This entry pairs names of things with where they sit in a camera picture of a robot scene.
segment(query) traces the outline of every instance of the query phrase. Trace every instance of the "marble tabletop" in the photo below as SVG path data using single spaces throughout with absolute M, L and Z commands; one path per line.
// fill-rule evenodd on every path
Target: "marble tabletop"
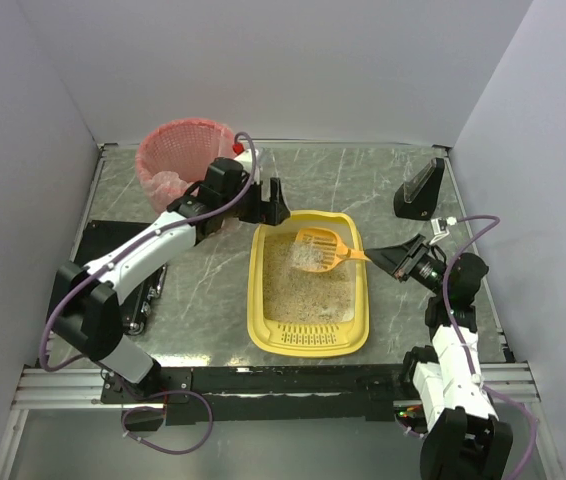
M 276 175 L 291 209 L 344 212 L 364 246 L 403 243 L 417 233 L 431 237 L 429 222 L 396 218 L 394 192 L 431 158 L 445 151 L 411 146 L 263 145 L 263 178 Z M 152 222 L 156 213 L 134 172 L 134 148 L 108 147 L 89 211 L 90 220 Z M 453 180 L 446 170 L 437 216 L 461 216 Z M 163 295 L 143 335 L 132 337 L 164 366 L 346 365 L 400 363 L 406 351 L 429 343 L 424 312 L 430 292 L 415 281 L 399 283 L 373 265 L 367 267 L 370 335 L 357 352 L 326 359 L 275 355 L 260 350 L 247 332 L 247 283 L 256 227 L 238 224 L 206 239 L 168 265 Z M 440 242 L 448 256 L 465 240 L 460 226 Z M 492 305 L 485 287 L 476 297 L 482 362 L 503 362 Z M 72 353 L 55 338 L 51 360 Z M 87 360 L 74 367 L 90 366 Z

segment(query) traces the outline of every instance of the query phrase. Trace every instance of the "yellow litter box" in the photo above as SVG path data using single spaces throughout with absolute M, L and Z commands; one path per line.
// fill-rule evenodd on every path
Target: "yellow litter box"
M 370 332 L 369 300 L 365 262 L 345 262 L 337 268 L 350 269 L 353 316 L 338 323 L 305 324 L 279 322 L 265 318 L 263 310 L 263 252 L 265 238 L 297 232 L 303 227 L 329 228 L 343 241 L 363 250 L 361 236 L 352 219 L 343 213 L 297 210 L 277 227 L 260 225 L 254 233 L 247 295 L 247 328 L 252 341 L 261 349 L 293 357 L 334 357 L 357 351 Z

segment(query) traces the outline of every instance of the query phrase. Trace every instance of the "black holder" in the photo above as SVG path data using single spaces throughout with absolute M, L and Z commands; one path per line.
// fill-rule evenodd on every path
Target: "black holder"
M 412 180 L 405 181 L 394 194 L 394 214 L 410 220 L 429 220 L 439 200 L 445 161 L 434 158 Z

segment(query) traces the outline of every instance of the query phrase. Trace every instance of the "white wall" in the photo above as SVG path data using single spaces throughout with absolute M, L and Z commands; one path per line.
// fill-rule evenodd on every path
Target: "white wall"
M 0 0 L 0 438 L 97 151 L 14 0 Z
M 453 145 L 530 0 L 19 0 L 99 142 L 205 116 L 261 138 Z
M 532 365 L 566 470 L 566 2 L 535 0 L 452 151 L 515 355 Z

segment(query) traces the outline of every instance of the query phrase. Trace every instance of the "purple cable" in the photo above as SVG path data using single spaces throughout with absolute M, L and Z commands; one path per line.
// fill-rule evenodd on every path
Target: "purple cable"
M 252 184 L 252 181 L 254 180 L 254 177 L 255 177 L 255 174 L 256 174 L 256 169 L 257 169 L 258 159 L 256 158 L 256 147 L 254 146 L 254 142 L 252 140 L 252 137 L 250 137 L 247 133 L 238 132 L 236 135 L 234 135 L 234 143 L 238 143 L 238 141 L 241 137 L 243 137 L 247 141 L 247 143 L 250 147 L 250 151 L 252 152 L 252 168 L 250 170 L 250 175 L 248 176 L 247 182 L 245 182 L 245 185 L 243 186 L 241 191 L 232 200 L 230 200 L 228 203 L 226 203 L 222 207 L 217 208 L 216 210 L 213 210 L 211 212 L 205 213 L 203 215 L 197 215 L 196 217 L 186 218 L 186 219 L 183 219 L 183 220 L 179 220 L 179 221 L 176 221 L 176 222 L 169 223 L 169 224 L 167 224 L 167 225 L 165 225 L 161 228 L 161 233 L 167 232 L 169 230 L 173 230 L 173 229 L 181 227 L 183 225 L 192 225 L 194 223 L 200 222 L 202 220 L 206 220 L 208 218 L 211 218 L 213 216 L 216 216 L 216 215 L 219 215 L 223 212 L 226 212 L 227 210 L 232 208 L 234 205 L 236 205 L 239 202 L 239 200 L 241 200 L 241 198 L 243 198 L 245 196 L 245 194 L 247 193 L 248 189 L 250 188 L 250 186 Z M 130 253 L 135 251 L 139 246 L 143 245 L 145 242 L 147 242 L 151 238 L 154 238 L 155 236 L 156 236 L 155 232 L 150 232 L 150 233 L 140 237 L 138 240 L 131 243 L 127 248 L 122 250 L 121 253 L 119 253 L 116 257 L 114 257 L 112 259 L 112 261 L 110 262 L 110 264 L 116 265 L 117 263 L 121 262 L 121 260 L 125 259 Z M 43 370 L 45 370 L 46 372 L 59 371 L 62 368 L 67 367 L 72 362 L 75 362 L 76 360 L 84 357 L 84 355 L 75 355 L 74 357 L 63 361 L 63 362 L 59 363 L 58 365 L 50 366 L 48 364 L 48 357 L 47 357 L 47 354 L 46 354 L 47 343 L 48 343 L 49 338 L 50 338 L 50 333 L 52 332 L 52 329 L 54 328 L 54 323 L 56 322 L 59 315 L 61 315 L 61 313 L 63 312 L 63 309 L 67 306 L 67 304 L 70 303 L 72 301 L 72 299 L 74 299 L 74 297 L 76 297 L 79 294 L 79 292 L 81 292 L 90 283 L 92 283 L 93 281 L 100 278 L 101 275 L 103 275 L 107 270 L 108 270 L 107 265 L 104 265 L 103 267 L 99 268 L 96 272 L 91 274 L 89 277 L 87 277 L 85 280 L 83 280 L 81 283 L 79 283 L 76 287 L 74 287 L 72 290 L 70 290 L 70 292 L 59 302 L 59 304 L 52 311 L 52 314 L 50 315 L 50 318 L 48 318 L 47 324 L 45 325 L 45 328 L 43 330 L 43 335 L 41 336 L 41 342 L 39 343 L 39 362 L 40 362 Z M 121 384 L 124 387 L 127 387 L 124 379 L 120 378 L 120 380 L 121 380 Z M 207 431 L 205 432 L 205 435 L 203 435 L 203 438 L 196 445 L 194 445 L 193 447 L 190 447 L 188 449 L 185 449 L 185 450 L 169 450 L 169 449 L 166 449 L 166 448 L 163 448 L 163 447 L 159 447 L 158 445 L 155 445 L 151 442 L 148 442 L 147 440 L 140 438 L 137 435 L 132 434 L 129 431 L 127 431 L 127 429 L 125 428 L 125 419 L 127 418 L 127 416 L 130 413 L 132 413 L 134 411 L 141 411 L 141 410 L 143 410 L 143 411 L 159 410 L 159 409 L 156 409 L 156 408 L 153 408 L 153 407 L 137 407 L 137 408 L 133 408 L 133 409 L 125 412 L 125 414 L 123 414 L 123 416 L 121 417 L 121 425 L 123 426 L 123 429 L 126 430 L 126 434 L 128 436 L 130 436 L 132 439 L 136 440 L 139 443 L 142 443 L 143 445 L 145 445 L 147 447 L 150 447 L 150 448 L 157 450 L 159 452 L 162 452 L 162 453 L 167 453 L 169 455 L 183 455 L 183 454 L 186 454 L 186 453 L 190 453 L 190 452 L 193 452 L 194 450 L 196 450 L 197 448 L 199 448 L 201 445 L 203 445 L 207 441 L 207 439 L 209 438 L 210 434 L 212 433 L 212 426 L 213 426 L 214 419 L 212 417 L 212 408 L 210 407 L 210 404 L 205 400 L 205 398 L 202 395 L 200 395 L 196 392 L 188 391 L 188 390 L 171 390 L 171 391 L 168 391 L 168 392 L 159 392 L 159 393 L 150 395 L 146 399 L 149 400 L 149 399 L 152 399 L 152 398 L 165 397 L 165 396 L 173 395 L 173 394 L 177 394 L 177 393 L 196 397 L 197 399 L 199 399 L 203 403 L 203 405 L 205 405 L 205 408 L 207 409 L 208 418 L 209 418 Z M 138 399 L 138 397 L 135 396 L 133 393 L 132 393 L 132 396 L 134 398 Z
M 501 222 L 501 219 L 494 215 L 472 215 L 469 217 L 460 218 L 457 220 L 457 222 L 461 223 L 461 222 L 468 222 L 471 220 L 492 220 L 492 223 L 489 224 L 487 227 L 485 227 L 483 230 L 479 231 L 479 233 L 474 235 L 472 238 L 470 238 L 470 240 L 468 240 L 464 245 L 462 245 L 450 259 L 447 268 L 445 269 L 445 274 L 443 275 L 443 302 L 445 303 L 445 309 L 447 311 L 447 316 L 450 319 L 450 323 L 452 324 L 452 328 L 454 329 L 456 336 L 459 338 L 459 341 L 461 342 L 461 344 L 463 345 L 463 349 L 465 350 L 465 356 L 467 357 L 467 364 L 470 369 L 470 373 L 475 374 L 476 367 L 474 366 L 474 362 L 472 361 L 470 348 L 465 343 L 465 338 L 463 337 L 463 333 L 461 332 L 461 329 L 459 328 L 459 324 L 456 322 L 456 319 L 454 318 L 454 314 L 452 313 L 452 307 L 450 305 L 450 296 L 448 292 L 448 283 L 450 280 L 450 273 L 452 272 L 452 267 L 459 259 L 461 254 L 465 250 L 467 250 L 467 248 L 470 245 L 472 245 L 474 242 L 476 242 L 479 238 L 481 238 L 487 232 L 489 232 L 494 227 L 496 227 Z M 515 401 L 514 399 L 508 397 L 507 395 L 496 392 L 487 385 L 483 385 L 483 389 L 486 392 L 488 392 L 490 395 L 493 395 L 494 397 L 502 400 L 503 402 L 519 409 L 523 413 L 523 415 L 525 415 L 525 417 L 527 418 L 530 424 L 530 438 L 527 444 L 527 448 L 525 449 L 525 453 L 523 454 L 523 457 L 521 457 L 521 460 L 516 465 L 514 470 L 506 477 L 506 480 L 514 480 L 520 475 L 523 468 L 525 468 L 527 463 L 530 461 L 530 458 L 532 458 L 532 452 L 534 451 L 534 444 L 536 443 L 536 433 L 538 430 L 537 419 L 527 410 L 527 408 L 525 408 L 525 405 L 523 405 L 522 403 Z

